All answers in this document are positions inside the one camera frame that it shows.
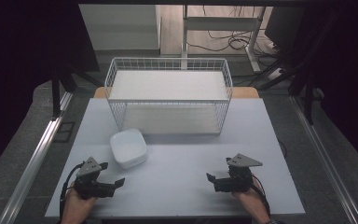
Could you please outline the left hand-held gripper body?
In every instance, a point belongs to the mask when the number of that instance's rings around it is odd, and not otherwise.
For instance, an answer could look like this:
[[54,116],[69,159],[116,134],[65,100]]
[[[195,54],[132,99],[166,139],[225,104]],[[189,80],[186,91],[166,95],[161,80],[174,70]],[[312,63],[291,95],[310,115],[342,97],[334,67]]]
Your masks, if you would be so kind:
[[101,167],[93,157],[89,157],[76,174],[74,189],[84,200],[91,197],[106,198],[112,197],[115,192],[113,184],[105,184],[97,181],[101,173]]

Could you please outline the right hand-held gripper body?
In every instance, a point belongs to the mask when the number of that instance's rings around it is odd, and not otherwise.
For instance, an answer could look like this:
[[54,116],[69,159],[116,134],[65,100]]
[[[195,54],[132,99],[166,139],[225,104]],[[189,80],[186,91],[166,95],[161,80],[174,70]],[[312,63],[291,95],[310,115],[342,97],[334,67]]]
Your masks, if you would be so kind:
[[228,166],[229,177],[216,179],[214,190],[216,192],[245,192],[254,186],[251,167],[262,166],[261,161],[249,158],[238,153],[231,158]]

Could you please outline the white square bowl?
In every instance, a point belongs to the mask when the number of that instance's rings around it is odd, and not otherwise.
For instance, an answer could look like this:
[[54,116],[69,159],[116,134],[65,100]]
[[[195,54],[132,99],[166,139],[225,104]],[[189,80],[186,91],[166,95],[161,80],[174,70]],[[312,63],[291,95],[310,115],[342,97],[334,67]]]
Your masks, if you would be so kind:
[[110,145],[115,161],[123,169],[130,169],[147,160],[146,142],[138,129],[115,133],[110,138]]

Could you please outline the white wire rack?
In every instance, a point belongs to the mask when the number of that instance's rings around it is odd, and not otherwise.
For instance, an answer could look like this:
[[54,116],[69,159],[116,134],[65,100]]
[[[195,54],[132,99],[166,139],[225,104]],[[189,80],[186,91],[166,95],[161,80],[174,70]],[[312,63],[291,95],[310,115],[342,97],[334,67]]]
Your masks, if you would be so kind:
[[225,59],[116,57],[104,92],[121,131],[220,134],[233,84]]

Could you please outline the person's right hand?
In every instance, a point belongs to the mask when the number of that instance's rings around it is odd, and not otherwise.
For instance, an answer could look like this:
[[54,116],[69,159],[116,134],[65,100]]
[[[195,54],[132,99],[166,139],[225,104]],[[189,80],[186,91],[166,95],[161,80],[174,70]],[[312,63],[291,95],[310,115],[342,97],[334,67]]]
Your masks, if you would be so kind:
[[231,195],[236,198],[243,207],[256,207],[262,205],[259,194],[252,188],[245,192],[232,191]]

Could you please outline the person's left hand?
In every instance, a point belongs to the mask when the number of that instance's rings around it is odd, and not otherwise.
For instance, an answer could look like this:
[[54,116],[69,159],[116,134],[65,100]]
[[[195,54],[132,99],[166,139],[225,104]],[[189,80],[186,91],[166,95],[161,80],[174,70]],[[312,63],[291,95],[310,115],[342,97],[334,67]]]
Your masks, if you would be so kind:
[[97,202],[97,198],[91,197],[84,200],[77,191],[70,187],[65,195],[65,203],[62,216],[65,218],[75,217],[85,219]]

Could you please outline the wooden table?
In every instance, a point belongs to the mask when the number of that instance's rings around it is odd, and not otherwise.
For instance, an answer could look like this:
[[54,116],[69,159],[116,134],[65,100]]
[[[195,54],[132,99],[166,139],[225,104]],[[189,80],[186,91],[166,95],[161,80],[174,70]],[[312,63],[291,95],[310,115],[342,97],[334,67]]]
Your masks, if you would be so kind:
[[[94,93],[94,98],[104,97],[104,87],[98,88]],[[253,87],[234,87],[232,90],[232,97],[234,99],[258,99],[259,94],[257,89]]]

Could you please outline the black metal stand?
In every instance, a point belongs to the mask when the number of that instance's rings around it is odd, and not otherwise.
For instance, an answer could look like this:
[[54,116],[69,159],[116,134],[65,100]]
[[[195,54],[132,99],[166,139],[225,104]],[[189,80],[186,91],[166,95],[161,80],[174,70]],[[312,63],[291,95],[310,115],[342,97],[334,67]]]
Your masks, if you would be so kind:
[[310,66],[314,61],[315,55],[317,54],[317,49],[312,47],[307,54],[305,55],[303,61],[299,63],[297,66],[288,69],[286,72],[283,72],[280,76],[272,79],[271,81],[257,87],[258,90],[266,90],[270,87],[281,83],[291,76],[295,76],[291,85],[288,88],[288,92],[290,95],[295,96],[299,95],[303,88],[305,90],[305,99],[304,99],[304,109],[303,115],[305,116],[306,121],[312,125],[312,101],[313,101],[313,84],[314,84],[314,76],[310,71]]
[[56,120],[62,113],[63,103],[61,102],[60,86],[63,86],[66,92],[73,93],[76,91],[77,85],[72,77],[75,74],[96,87],[101,87],[103,83],[97,80],[92,75],[76,68],[74,65],[67,64],[61,67],[56,67],[52,70],[51,75],[51,91],[52,91],[52,119]]

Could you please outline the white power strip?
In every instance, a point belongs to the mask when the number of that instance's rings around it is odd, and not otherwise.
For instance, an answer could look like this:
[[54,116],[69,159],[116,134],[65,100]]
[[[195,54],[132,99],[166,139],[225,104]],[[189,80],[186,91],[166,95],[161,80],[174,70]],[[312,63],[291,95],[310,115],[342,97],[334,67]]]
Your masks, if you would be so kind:
[[268,75],[268,80],[273,80],[285,72],[283,68],[276,68],[273,72]]

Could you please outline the dark curtain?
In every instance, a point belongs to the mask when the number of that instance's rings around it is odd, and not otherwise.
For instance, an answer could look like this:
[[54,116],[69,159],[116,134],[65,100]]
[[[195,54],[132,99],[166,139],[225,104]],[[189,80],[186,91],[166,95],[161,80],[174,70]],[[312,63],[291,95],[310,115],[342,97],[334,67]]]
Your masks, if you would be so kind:
[[77,0],[0,0],[0,156],[34,89],[72,68],[99,69]]
[[358,0],[337,0],[337,20],[311,71],[324,93],[322,108],[358,152]]

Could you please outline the aluminium rail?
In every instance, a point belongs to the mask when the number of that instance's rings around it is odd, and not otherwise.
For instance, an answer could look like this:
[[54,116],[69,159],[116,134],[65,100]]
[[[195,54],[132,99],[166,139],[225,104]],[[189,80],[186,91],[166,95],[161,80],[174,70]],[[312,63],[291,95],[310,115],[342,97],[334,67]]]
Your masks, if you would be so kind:
[[47,128],[42,134],[31,159],[25,167],[16,188],[14,188],[7,205],[0,216],[0,224],[14,223],[48,153],[53,137],[62,123],[63,114],[67,110],[68,105],[71,103],[72,98],[73,94],[66,91],[60,99],[58,117],[52,119],[48,123]]
[[346,214],[347,219],[351,224],[358,224],[358,207],[351,196],[350,191],[344,184],[341,176],[339,175],[336,166],[332,162],[327,150],[314,126],[309,123],[306,116],[304,115],[305,108],[301,104],[301,99],[296,96],[290,96],[296,114],[300,119],[301,124],[311,142],[312,148],[315,150],[322,167],[326,173],[329,182],[337,195],[337,198]]

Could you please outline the white desk frame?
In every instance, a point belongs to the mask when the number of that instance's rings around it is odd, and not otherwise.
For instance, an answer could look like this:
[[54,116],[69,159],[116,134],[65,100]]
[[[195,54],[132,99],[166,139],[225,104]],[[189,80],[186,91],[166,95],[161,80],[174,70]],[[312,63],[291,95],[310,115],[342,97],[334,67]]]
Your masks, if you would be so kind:
[[240,31],[251,32],[250,41],[245,47],[250,65],[255,73],[261,69],[255,57],[255,43],[260,31],[266,7],[261,7],[255,18],[228,18],[228,17],[189,17],[188,5],[183,5],[183,43],[181,56],[187,57],[188,31]]

